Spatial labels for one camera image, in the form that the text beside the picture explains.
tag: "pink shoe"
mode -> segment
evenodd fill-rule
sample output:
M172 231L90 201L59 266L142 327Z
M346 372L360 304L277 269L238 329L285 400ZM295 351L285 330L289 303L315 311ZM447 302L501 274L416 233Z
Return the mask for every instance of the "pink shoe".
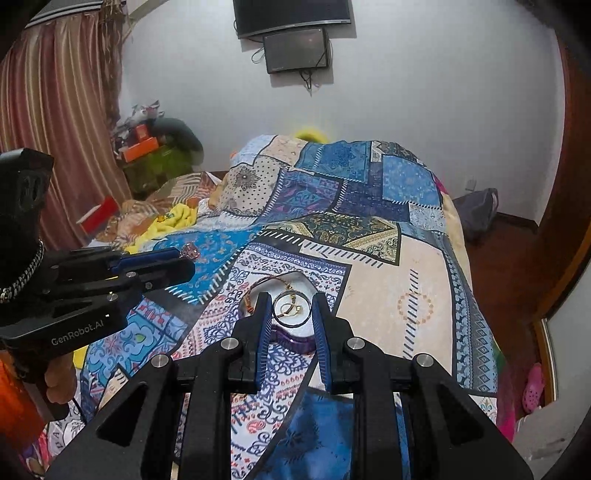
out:
M541 364L534 364L527 376L527 385L523 391L521 405L525 413L530 414L540 406L545 381Z

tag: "yellow fabric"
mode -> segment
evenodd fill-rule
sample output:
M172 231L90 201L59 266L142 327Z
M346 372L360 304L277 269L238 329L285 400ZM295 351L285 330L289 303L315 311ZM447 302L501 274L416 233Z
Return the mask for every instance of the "yellow fabric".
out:
M197 210L189 208L184 203L172 207L166 215L161 215L152 222L152 225L140 235L133 245L125 248L130 254L136 254L139 248L148 240L153 240L167 233L175 232L181 228L195 225L197 221Z
M76 350L74 352L74 366L78 369L78 370L82 370L82 367L84 366L84 358L86 356L86 349L88 348L88 345L83 346L82 348L79 348L78 350Z
M324 135L320 130L315 128L303 128L299 132L297 132L294 137L299 138L300 140L305 140L307 142L314 142L314 143L329 143L329 138Z

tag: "bed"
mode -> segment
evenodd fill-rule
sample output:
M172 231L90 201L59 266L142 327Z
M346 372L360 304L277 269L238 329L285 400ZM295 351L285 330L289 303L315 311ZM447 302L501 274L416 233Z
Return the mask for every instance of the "bed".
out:
M153 355L196 355L229 336L251 287L283 277L296 290L324 292L355 335L386 353L432 354L497 421L503 360L472 295L460 221L412 152L392 142L263 135L233 157L215 188L194 201L195 225L142 245L196 248L195 276L147 294L125 330L88 347L76 394L83 417ZM348 474L352 400L324 392L314 351L272 343L261 391L234 395L231 423L232 478ZM72 407L27 461L44 468L82 427Z

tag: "ring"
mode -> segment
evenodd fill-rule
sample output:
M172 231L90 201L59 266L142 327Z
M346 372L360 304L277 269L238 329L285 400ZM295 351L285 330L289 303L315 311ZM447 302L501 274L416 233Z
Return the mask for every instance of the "ring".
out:
M279 319L279 317L277 316L277 314L275 313L275 307L277 306L277 302L278 302L279 300L281 300L283 297L287 297L288 295L290 295L290 296L298 296L298 297L302 297L302 298L303 298L303 299L306 301L306 303L308 304L308 309L309 309L309 310L308 310L308 316L307 316L307 317L304 319L304 321L303 321L303 322L301 322L301 323L298 323L298 324L296 324L296 325L290 325L290 324L288 324L288 323L283 323L283 322L282 322L282 321ZM302 292L300 292L300 291L297 291L297 290L286 290L286 291L284 291L284 292L280 293L280 294L279 294L279 295L278 295L278 296L275 298L275 300L273 301L273 307L272 307L271 313L272 313L272 314L273 314L273 316L275 317L275 320L277 320L277 323L279 323L279 325L281 325L282 327L285 327L285 328L298 328L298 327L301 327L302 325L305 325L305 324L306 324L306 322L309 320L310 316L312 315L312 305L311 305L311 303L310 303L310 300L308 300L308 297L306 297L306 296L305 296L305 295L304 295Z
M297 315L301 310L301 305L293 305L292 303L284 303L283 305L281 305L281 307L279 307L279 312L281 313L282 317L293 317L294 315Z

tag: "flat screen tv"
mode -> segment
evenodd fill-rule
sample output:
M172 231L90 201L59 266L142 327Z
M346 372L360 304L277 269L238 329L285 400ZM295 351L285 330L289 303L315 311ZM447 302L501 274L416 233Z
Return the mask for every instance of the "flat screen tv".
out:
M234 0L238 38L283 28L351 23L348 0Z

